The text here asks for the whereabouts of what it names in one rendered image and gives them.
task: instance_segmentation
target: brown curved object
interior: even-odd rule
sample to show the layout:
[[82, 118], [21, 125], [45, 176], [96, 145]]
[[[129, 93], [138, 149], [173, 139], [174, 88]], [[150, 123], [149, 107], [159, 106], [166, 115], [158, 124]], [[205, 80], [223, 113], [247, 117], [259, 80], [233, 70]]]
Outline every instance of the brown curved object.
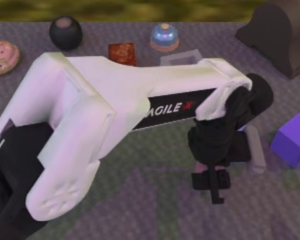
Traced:
[[300, 74], [300, 3], [268, 0], [258, 6], [250, 22], [235, 35], [259, 50], [288, 78]]

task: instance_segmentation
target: table surface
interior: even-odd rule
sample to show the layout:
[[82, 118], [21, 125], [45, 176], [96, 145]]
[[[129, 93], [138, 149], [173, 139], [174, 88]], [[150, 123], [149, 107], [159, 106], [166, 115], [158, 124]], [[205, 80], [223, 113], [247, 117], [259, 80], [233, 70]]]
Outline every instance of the table surface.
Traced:
[[[149, 45], [156, 23], [83, 23], [84, 42], [68, 56], [107, 56], [107, 44], [133, 42], [138, 66], [156, 66]], [[222, 57], [244, 73], [257, 73], [273, 88], [273, 106], [252, 124], [261, 135], [268, 170], [251, 176], [231, 166], [232, 188], [224, 205], [191, 189], [194, 159], [188, 120], [129, 134], [102, 160], [90, 192], [70, 213], [50, 222], [30, 240], [300, 240], [300, 167], [291, 169], [269, 150], [276, 130], [300, 113], [300, 75], [287, 80], [259, 54], [234, 38], [241, 23], [175, 23], [180, 46], [205, 58]], [[22, 60], [0, 76], [0, 114], [31, 63], [58, 51], [49, 23], [0, 23], [0, 40], [18, 45]]]

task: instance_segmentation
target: white robotic arm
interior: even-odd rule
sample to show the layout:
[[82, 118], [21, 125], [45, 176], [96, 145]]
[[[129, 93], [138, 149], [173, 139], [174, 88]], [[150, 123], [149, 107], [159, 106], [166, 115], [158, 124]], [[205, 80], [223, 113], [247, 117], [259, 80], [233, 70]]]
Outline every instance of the white robotic arm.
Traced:
[[0, 117], [0, 138], [10, 123], [48, 122], [54, 130], [38, 155], [44, 171], [26, 198], [32, 218], [49, 221], [75, 207], [88, 192], [99, 159], [130, 131], [220, 118], [241, 86], [251, 90], [252, 81], [218, 58], [142, 68], [102, 56], [41, 55]]

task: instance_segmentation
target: robotic arm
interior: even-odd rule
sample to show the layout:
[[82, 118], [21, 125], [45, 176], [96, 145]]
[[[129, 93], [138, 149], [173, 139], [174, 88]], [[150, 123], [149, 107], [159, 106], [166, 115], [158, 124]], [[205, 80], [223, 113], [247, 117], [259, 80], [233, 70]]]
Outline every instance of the robotic arm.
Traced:
[[[235, 131], [272, 101], [261, 77], [245, 76], [220, 58], [142, 68], [102, 56], [45, 53], [0, 117], [0, 192], [5, 196], [0, 224], [13, 225], [10, 219], [25, 211], [32, 219], [25, 228], [34, 233], [39, 223], [67, 213], [84, 198], [100, 159], [129, 132], [190, 118], [196, 122], [188, 135], [190, 149], [209, 167], [209, 184], [199, 188], [210, 189], [214, 203], [221, 203], [214, 167], [234, 162], [228, 152], [236, 149]], [[18, 146], [13, 157], [11, 146]], [[14, 184], [15, 178], [27, 184]], [[14, 228], [20, 239], [29, 235]]]

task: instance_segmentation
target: blue object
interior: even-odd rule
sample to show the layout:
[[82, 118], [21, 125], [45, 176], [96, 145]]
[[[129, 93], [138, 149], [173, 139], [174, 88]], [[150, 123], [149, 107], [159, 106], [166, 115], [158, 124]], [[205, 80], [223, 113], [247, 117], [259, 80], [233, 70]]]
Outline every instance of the blue object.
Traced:
[[279, 129], [270, 148], [293, 168], [300, 165], [300, 114]]
[[158, 46], [168, 47], [178, 41], [178, 33], [174, 26], [161, 23], [153, 29], [151, 40]]

